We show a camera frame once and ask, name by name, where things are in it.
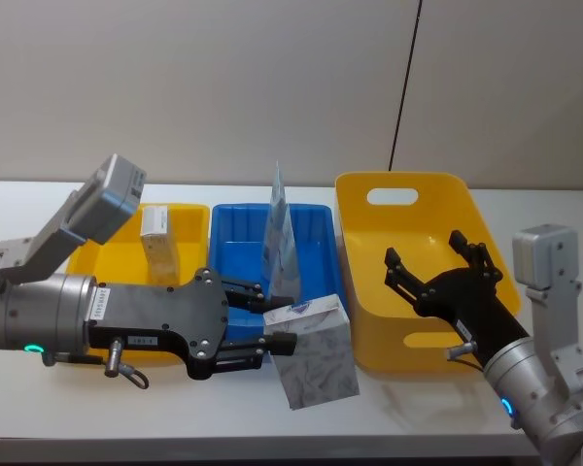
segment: table surface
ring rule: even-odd
[[[34,234],[78,186],[0,182],[0,240]],[[269,194],[267,186],[152,184],[142,201],[213,207],[267,202]],[[287,195],[289,202],[335,203],[330,187],[288,187]],[[514,232],[546,222],[576,228],[583,282],[583,191],[472,195],[510,265]],[[518,319],[531,331],[520,291]],[[583,346],[583,292],[579,318]],[[145,372],[152,386],[142,391],[99,368],[48,369],[38,355],[0,351],[0,460],[535,454],[477,374],[388,379],[358,369],[360,396],[293,412],[271,364],[205,382],[177,365]]]

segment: blue plastic tray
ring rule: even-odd
[[[220,204],[212,211],[209,265],[220,274],[260,282],[261,248],[268,204]],[[332,214],[326,206],[290,204],[291,227],[298,252],[301,301],[337,293],[348,309],[337,259]],[[227,338],[260,334],[263,317],[230,308]]]

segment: white tissue box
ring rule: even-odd
[[[298,336],[293,356],[273,356],[290,408],[359,394],[350,320],[336,294],[263,315],[265,333]]]

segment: metal pin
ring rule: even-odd
[[[477,343],[475,342],[466,342],[458,345],[457,347],[447,348],[445,351],[445,355],[448,361],[453,361],[454,359],[464,355],[464,354],[471,354],[477,351]]]
[[[110,344],[108,350],[108,362],[106,363],[106,370],[104,374],[106,377],[116,377],[119,375],[120,355],[123,352],[123,341],[121,338],[116,338]]]

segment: yellow bin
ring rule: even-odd
[[[398,205],[376,202],[372,196],[379,193],[369,194],[375,188],[388,189],[392,199],[411,193],[412,198]],[[497,296],[510,313],[518,312],[516,285],[466,184],[444,173],[360,172],[339,176],[335,190],[345,249],[340,258],[358,364],[387,374],[467,372],[466,366],[445,360],[444,349],[462,342],[450,325],[417,316],[384,285],[384,259],[390,247],[424,282],[466,266],[448,244],[451,232],[459,229],[469,242],[486,243],[504,274]]]
[[[148,205],[155,204],[141,204],[136,214],[105,245],[89,241],[78,248],[69,258],[67,273],[94,275],[99,283],[153,284],[140,240],[143,208]],[[180,283],[187,283],[192,280],[196,269],[204,267],[207,261],[210,210],[207,206],[194,204],[163,205],[168,206],[177,242]],[[91,353],[107,355],[101,349],[92,349]],[[173,354],[153,351],[126,351],[123,360],[141,365],[182,362]]]

